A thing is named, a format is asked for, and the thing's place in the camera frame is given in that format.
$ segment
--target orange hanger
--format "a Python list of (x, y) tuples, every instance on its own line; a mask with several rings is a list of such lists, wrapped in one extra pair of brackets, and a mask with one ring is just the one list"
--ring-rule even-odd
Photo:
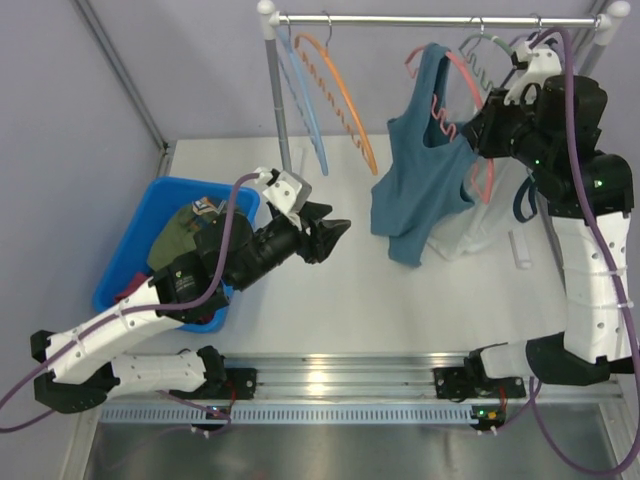
[[(340, 93), (342, 94), (342, 98), (344, 99), (344, 102), (347, 104), (347, 108), (349, 109), (349, 112), (351, 112), (351, 117), (353, 118), (353, 121), (356, 124), (357, 133), (360, 138), (356, 138), (356, 131), (354, 130), (354, 128), (351, 126), (350, 123), (346, 122), (344, 118), (344, 111), (340, 107), (336, 106), (335, 97), (331, 92), (327, 91), (327, 84), (324, 78), (318, 75), (316, 66), (313, 63), (311, 63), (311, 61), (309, 60), (309, 56), (306, 54), (306, 52), (300, 49), (300, 39), (307, 40), (317, 50), (317, 52), (322, 57), (322, 60), (324, 61), (325, 65), (327, 66), (327, 68), (329, 68), (331, 75), (333, 76), (336, 84), (338, 85), (338, 88), (340, 89)], [(349, 94), (349, 90), (347, 90), (347, 86), (342, 80), (340, 72), (334, 65), (333, 61), (331, 60), (331, 57), (329, 57), (329, 52), (312, 35), (308, 33), (299, 33), (298, 35), (296, 35), (296, 38), (294, 39), (294, 48), (300, 55), (300, 58), (302, 59), (302, 63), (307, 67), (307, 70), (309, 71), (311, 76), (314, 78), (316, 84), (318, 85), (318, 87), (320, 87), (325, 97), (333, 107), (333, 111), (340, 118), (340, 121), (342, 122), (342, 126), (345, 128), (347, 133), (351, 135), (351, 140), (353, 140), (353, 143), (355, 144), (355, 146), (360, 150), (360, 152), (362, 152), (362, 156), (367, 162), (367, 165), (369, 165), (369, 168), (371, 169), (371, 173), (373, 173), (374, 175), (377, 175), (378, 165), (376, 164), (376, 159), (373, 155), (373, 149), (371, 148), (371, 144), (369, 143), (369, 137), (367, 136), (367, 131), (365, 130), (364, 125), (362, 125), (362, 122), (360, 121), (358, 110), (356, 110), (353, 100), (351, 100), (351, 95)]]
[[(410, 63), (418, 53), (420, 53), (422, 50), (425, 49), (425, 47), (426, 45), (415, 48), (409, 54), (407, 59), (404, 61), (404, 65), (405, 67), (407, 67), (407, 70), (409, 71), (409, 76), (411, 78), (416, 77), (416, 74), (418, 73), (418, 69), (416, 68), (412, 70)], [(471, 90), (473, 101), (476, 104), (476, 107), (478, 109), (481, 109), (484, 104), (484, 102), (482, 101), (482, 95), (480, 95), (480, 91), (478, 90), (478, 87), (473, 81), (473, 77), (469, 73), (469, 70), (467, 69), (466, 65), (462, 62), (462, 60), (460, 60), (458, 57), (456, 57), (453, 53), (449, 51), (446, 53), (446, 56), (451, 61), (451, 63), (453, 63), (458, 68), (460, 73), (462, 73), (462, 76), (464, 77), (465, 81), (467, 82), (467, 85), (469, 86), (469, 89)], [(456, 135), (456, 132), (454, 131), (453, 135), (450, 135), (451, 129), (449, 128), (453, 124), (447, 125), (446, 128), (444, 125), (444, 119), (446, 118), (447, 111), (444, 108), (441, 108), (438, 112), (436, 112), (435, 105), (438, 102), (438, 97), (435, 94), (433, 97), (434, 97), (433, 103), (431, 104), (431, 115), (433, 116), (434, 119), (440, 122), (440, 129), (442, 130), (442, 132), (445, 135), (450, 136), (450, 140), (453, 140), (453, 138)], [(480, 199), (484, 204), (488, 204), (489, 200), (491, 200), (491, 191), (493, 190), (493, 178), (494, 178), (494, 170), (495, 170), (495, 167), (493, 165), (493, 158), (488, 158), (487, 161), (488, 161), (487, 185), (485, 186), (484, 192), (482, 191), (482, 189), (480, 188), (480, 185), (478, 185), (478, 182), (477, 182), (478, 173), (480, 171), (478, 167), (478, 162), (474, 163), (473, 170), (471, 172), (471, 185), (473, 185), (474, 190), (478, 193), (478, 195), (480, 196)]]

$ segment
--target pink hanger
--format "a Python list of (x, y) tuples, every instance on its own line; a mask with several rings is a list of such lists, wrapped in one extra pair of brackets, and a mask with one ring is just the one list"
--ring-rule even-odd
[[(426, 45), (415, 48), (409, 54), (407, 59), (404, 61), (404, 65), (405, 67), (407, 67), (409, 76), (411, 78), (416, 77), (418, 73), (418, 69), (416, 68), (412, 70), (410, 63), (418, 53), (420, 53), (422, 50), (425, 49), (425, 47)], [(447, 52), (446, 56), (451, 61), (451, 63), (453, 63), (458, 68), (460, 73), (462, 73), (462, 76), (464, 77), (465, 81), (467, 82), (467, 85), (469, 86), (469, 89), (471, 90), (471, 94), (473, 95), (473, 101), (476, 104), (476, 107), (478, 109), (481, 109), (483, 106), (482, 95), (480, 95), (480, 91), (478, 90), (478, 87), (473, 81), (473, 77), (469, 73), (469, 70), (467, 70), (466, 65), (462, 62), (462, 60), (460, 60), (451, 52)], [(440, 123), (440, 130), (442, 130), (442, 133), (447, 135), (450, 141), (453, 141), (453, 139), (457, 134), (456, 126), (452, 123), (445, 125), (447, 111), (444, 108), (440, 108), (440, 110), (436, 112), (435, 106), (437, 105), (437, 103), (438, 103), (438, 97), (434, 94), (433, 102), (431, 104), (431, 116)], [(480, 185), (478, 185), (478, 182), (477, 182), (477, 177), (479, 172), (478, 162), (474, 163), (473, 171), (471, 173), (471, 185), (473, 185), (474, 190), (478, 193), (478, 195), (480, 196), (480, 199), (484, 204), (488, 204), (489, 200), (491, 200), (491, 191), (493, 190), (493, 177), (494, 177), (493, 158), (488, 158), (487, 161), (489, 162), (487, 165), (487, 185), (485, 187), (484, 192), (482, 191), (482, 189), (480, 188)]]

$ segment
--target clothing rack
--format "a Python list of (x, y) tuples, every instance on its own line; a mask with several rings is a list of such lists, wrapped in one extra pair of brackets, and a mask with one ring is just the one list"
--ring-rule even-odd
[(260, 0), (258, 13), (260, 14), (262, 32), (264, 35), (269, 78), (273, 94), (273, 107), (278, 131), (278, 143), (282, 168), (291, 171), (291, 153), (287, 123), (282, 101), (282, 85), (278, 70), (278, 53), (276, 47), (275, 28), (291, 25), (327, 25), (334, 26), (387, 26), (387, 27), (472, 27), (494, 28), (538, 28), (540, 30), (551, 27), (582, 28), (595, 31), (593, 44), (578, 73), (588, 75), (600, 59), (605, 47), (612, 40), (622, 20), (629, 14), (630, 5), (626, 1), (616, 1), (607, 9), (606, 13), (590, 17), (542, 17), (532, 14), (524, 17), (499, 16), (394, 16), (394, 15), (331, 15), (329, 13), (299, 15), (286, 14), (276, 10), (271, 0)]

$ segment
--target olive green cloth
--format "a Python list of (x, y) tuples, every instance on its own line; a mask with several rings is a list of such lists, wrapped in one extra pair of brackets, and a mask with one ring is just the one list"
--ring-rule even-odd
[(153, 242), (147, 257), (149, 267), (158, 271), (176, 257), (195, 250), (193, 236), (224, 213), (226, 205), (226, 200), (202, 197), (180, 208)]

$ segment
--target blue plastic bin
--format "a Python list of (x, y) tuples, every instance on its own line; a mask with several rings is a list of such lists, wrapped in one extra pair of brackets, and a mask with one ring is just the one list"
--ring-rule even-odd
[[(115, 303), (115, 296), (127, 287), (137, 272), (150, 272), (147, 256), (151, 246), (181, 207), (206, 196), (228, 199), (230, 194), (231, 185), (176, 177), (162, 177), (153, 181), (142, 197), (129, 228), (93, 294), (93, 308), (98, 312), (110, 308)], [(254, 225), (260, 195), (255, 190), (243, 187), (238, 192), (236, 206)], [(226, 286), (224, 289), (231, 298), (233, 289)], [(206, 325), (184, 325), (181, 330), (195, 333), (217, 332), (223, 327), (228, 310), (228, 307), (218, 310)]]

